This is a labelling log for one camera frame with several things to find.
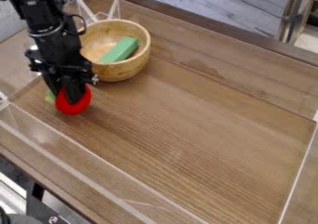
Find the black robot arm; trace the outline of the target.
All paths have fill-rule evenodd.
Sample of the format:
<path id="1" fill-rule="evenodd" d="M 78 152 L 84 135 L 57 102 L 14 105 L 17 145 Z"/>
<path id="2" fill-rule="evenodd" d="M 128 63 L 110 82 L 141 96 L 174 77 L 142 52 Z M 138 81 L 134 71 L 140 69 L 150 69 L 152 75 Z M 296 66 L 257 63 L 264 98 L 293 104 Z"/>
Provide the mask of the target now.
<path id="1" fill-rule="evenodd" d="M 62 10 L 63 0 L 7 1 L 37 47 L 25 51 L 27 67 L 41 74 L 53 95 L 62 94 L 74 105 L 88 93 L 86 85 L 97 81 L 92 62 L 80 54 L 80 36 L 86 31 L 82 16 Z"/>

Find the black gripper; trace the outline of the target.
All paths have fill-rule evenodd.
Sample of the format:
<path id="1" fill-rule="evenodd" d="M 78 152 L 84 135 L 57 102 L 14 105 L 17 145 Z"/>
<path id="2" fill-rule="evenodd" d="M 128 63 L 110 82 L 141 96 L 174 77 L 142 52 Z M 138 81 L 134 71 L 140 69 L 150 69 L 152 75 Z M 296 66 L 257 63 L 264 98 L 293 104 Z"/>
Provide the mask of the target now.
<path id="1" fill-rule="evenodd" d="M 38 49 L 27 49 L 25 56 L 29 59 L 29 69 L 42 74 L 51 94 L 57 96 L 62 86 L 69 104 L 76 104 L 84 95 L 85 84 L 93 85 L 97 82 L 92 62 L 81 54 L 53 61 L 43 57 Z"/>

